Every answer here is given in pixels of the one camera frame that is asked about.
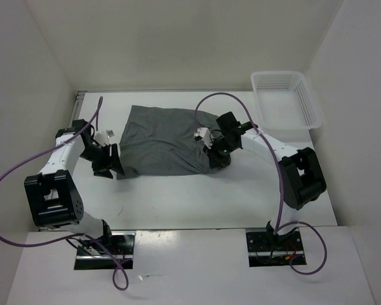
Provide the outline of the grey shorts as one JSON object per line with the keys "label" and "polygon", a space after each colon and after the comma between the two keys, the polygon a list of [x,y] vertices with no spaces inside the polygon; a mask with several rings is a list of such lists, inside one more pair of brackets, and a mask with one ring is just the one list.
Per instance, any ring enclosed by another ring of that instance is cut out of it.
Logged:
{"label": "grey shorts", "polygon": [[124,173],[117,179],[217,173],[203,152],[204,143],[194,140],[199,127],[217,130],[216,119],[192,109],[132,106],[119,143]]}

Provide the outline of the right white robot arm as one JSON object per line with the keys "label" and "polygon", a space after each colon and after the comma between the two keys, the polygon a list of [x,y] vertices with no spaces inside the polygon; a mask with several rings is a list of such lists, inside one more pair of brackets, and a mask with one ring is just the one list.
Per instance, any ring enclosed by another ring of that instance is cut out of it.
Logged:
{"label": "right white robot arm", "polygon": [[231,153],[244,149],[276,166],[280,183],[277,215],[266,225],[266,243],[273,250],[287,244],[297,227],[298,213],[326,191],[326,181],[313,149],[298,149],[260,132],[257,125],[240,123],[232,112],[217,118],[219,136],[207,127],[196,130],[194,138],[204,143],[210,168],[223,169],[231,163]]}

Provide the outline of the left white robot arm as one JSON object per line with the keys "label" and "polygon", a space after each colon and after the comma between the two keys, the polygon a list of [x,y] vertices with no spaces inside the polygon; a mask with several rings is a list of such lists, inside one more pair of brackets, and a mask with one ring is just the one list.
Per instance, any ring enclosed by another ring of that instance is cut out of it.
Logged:
{"label": "left white robot arm", "polygon": [[28,176],[24,188],[32,220],[38,228],[64,229],[92,237],[91,246],[100,254],[115,247],[109,225],[85,212],[83,199],[72,179],[79,158],[91,163],[94,176],[113,179],[124,170],[117,144],[110,144],[108,134],[95,133],[83,119],[57,131],[58,149],[36,175]]}

